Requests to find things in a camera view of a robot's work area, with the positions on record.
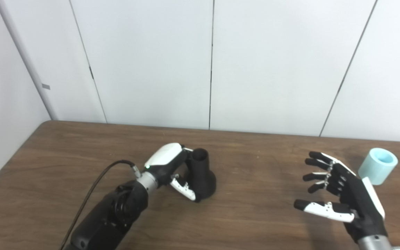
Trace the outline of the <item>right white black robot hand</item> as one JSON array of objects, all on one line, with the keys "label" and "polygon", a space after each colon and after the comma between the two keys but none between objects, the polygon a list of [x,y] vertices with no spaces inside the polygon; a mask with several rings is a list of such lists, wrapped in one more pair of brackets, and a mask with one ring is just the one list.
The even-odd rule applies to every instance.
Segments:
[{"label": "right white black robot hand", "polygon": [[366,237],[388,237],[385,228],[385,211],[367,178],[360,178],[340,160],[323,152],[311,151],[305,159],[308,166],[321,172],[303,176],[304,181],[314,181],[309,193],[326,190],[339,198],[338,202],[308,201],[297,199],[295,209],[343,222],[355,243]]}]

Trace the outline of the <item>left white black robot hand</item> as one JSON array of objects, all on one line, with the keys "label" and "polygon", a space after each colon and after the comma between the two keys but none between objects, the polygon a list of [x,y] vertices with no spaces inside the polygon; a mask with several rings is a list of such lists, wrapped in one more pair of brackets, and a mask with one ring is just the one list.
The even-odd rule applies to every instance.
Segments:
[{"label": "left white black robot hand", "polygon": [[139,182],[145,186],[145,179],[151,181],[148,191],[170,185],[187,199],[199,202],[200,197],[192,189],[186,178],[176,173],[177,169],[191,163],[193,149],[179,143],[168,143],[158,149],[144,164],[144,171]]}]

